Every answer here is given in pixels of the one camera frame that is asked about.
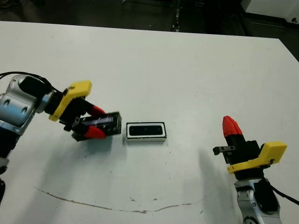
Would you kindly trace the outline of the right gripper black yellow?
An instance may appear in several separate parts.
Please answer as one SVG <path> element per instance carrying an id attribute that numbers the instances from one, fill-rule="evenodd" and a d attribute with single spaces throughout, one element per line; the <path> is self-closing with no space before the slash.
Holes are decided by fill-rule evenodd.
<path id="1" fill-rule="evenodd" d="M 223 154 L 229 165 L 227 171 L 237 180 L 260 179 L 263 170 L 279 163 L 287 144 L 274 141 L 261 147 L 256 141 L 246 141 L 238 123 L 230 116 L 223 117 L 222 130 L 229 146 L 214 147 L 214 155 Z"/>

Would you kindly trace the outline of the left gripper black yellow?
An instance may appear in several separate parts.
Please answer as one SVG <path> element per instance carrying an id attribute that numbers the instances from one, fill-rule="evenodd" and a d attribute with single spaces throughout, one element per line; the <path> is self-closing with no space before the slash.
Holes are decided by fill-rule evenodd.
<path id="1" fill-rule="evenodd" d="M 90 140 L 104 139 L 106 134 L 97 127 L 93 120 L 81 121 L 85 113 L 90 116 L 101 116 L 106 113 L 101 108 L 89 103 L 85 97 L 91 91 L 92 83 L 89 80 L 72 83 L 63 92 L 54 92 L 48 103 L 49 120 L 59 121 L 64 125 L 65 131 L 74 127 L 74 139 Z"/>

